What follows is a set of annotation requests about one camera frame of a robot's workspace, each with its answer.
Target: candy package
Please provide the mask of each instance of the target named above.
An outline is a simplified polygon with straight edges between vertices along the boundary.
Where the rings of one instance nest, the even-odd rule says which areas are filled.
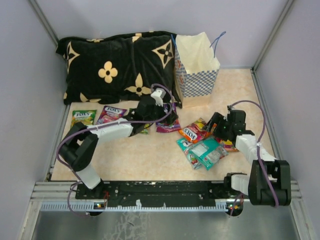
[[[150,123],[147,123],[146,125],[144,125],[144,129],[140,132],[140,134],[149,134],[149,127],[151,126]]]
[[[229,153],[231,153],[231,152],[238,152],[239,150],[238,149],[236,149],[236,147],[232,144],[232,142],[231,141],[229,141],[229,140],[227,140],[227,141],[223,141],[222,139],[220,139],[220,138],[215,138],[215,140],[221,145],[221,146],[223,146],[223,148],[227,151],[227,152],[229,152]]]
[[[172,106],[173,106],[174,113],[177,114],[176,104],[173,103]],[[164,108],[164,112],[167,113],[170,106],[169,106],[169,104],[165,103],[165,104],[163,104],[163,108]],[[164,122],[157,122],[155,124],[155,126],[156,126],[157,133],[171,133],[171,132],[181,130],[181,126],[180,126],[178,118],[172,124],[166,124]]]
[[[189,152],[205,166],[207,170],[213,165],[228,155],[228,152],[210,136],[191,146]]]
[[[207,138],[210,133],[203,131],[202,128],[206,125],[205,120],[199,118],[197,121],[191,123],[184,129],[180,129],[179,133],[185,137],[189,142],[197,143],[205,138]]]
[[[186,159],[191,163],[193,169],[201,168],[202,164],[189,152],[189,149],[191,148],[193,143],[187,141],[184,137],[177,140],[176,143],[179,145],[181,150],[184,152]]]
[[[126,109],[106,105],[103,107],[103,110],[96,124],[106,124],[118,120],[119,118],[122,118],[123,115],[125,115],[126,111]]]
[[[81,122],[84,125],[93,125],[97,110],[75,110],[72,111],[71,128],[75,123]]]

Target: black pillow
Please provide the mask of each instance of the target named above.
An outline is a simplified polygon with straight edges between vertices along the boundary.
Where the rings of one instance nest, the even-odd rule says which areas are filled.
[[[65,37],[56,52],[67,62],[64,104],[114,104],[140,100],[150,87],[164,85],[181,105],[175,86],[175,46],[172,35],[156,31],[122,34],[105,39]],[[165,102],[170,100],[168,94]]]

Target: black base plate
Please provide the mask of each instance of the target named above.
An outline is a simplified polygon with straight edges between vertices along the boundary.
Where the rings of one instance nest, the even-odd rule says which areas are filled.
[[[79,184],[76,199],[104,199],[108,192],[108,207],[136,206],[140,200],[142,207],[215,207],[215,199],[228,199],[237,195],[226,190],[219,181],[110,181],[98,185],[93,190]]]

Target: checkered paper bag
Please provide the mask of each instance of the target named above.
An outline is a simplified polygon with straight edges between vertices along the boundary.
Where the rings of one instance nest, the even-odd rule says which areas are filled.
[[[207,105],[211,100],[220,69],[216,47],[225,33],[221,33],[211,44],[205,32],[195,36],[177,35],[173,40],[175,85],[183,107]]]

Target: metal floor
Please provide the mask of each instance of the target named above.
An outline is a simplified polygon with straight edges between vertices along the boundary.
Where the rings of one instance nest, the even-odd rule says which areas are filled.
[[[33,240],[295,240],[290,207],[244,203],[240,216],[224,212],[104,212],[82,218],[41,211]]]

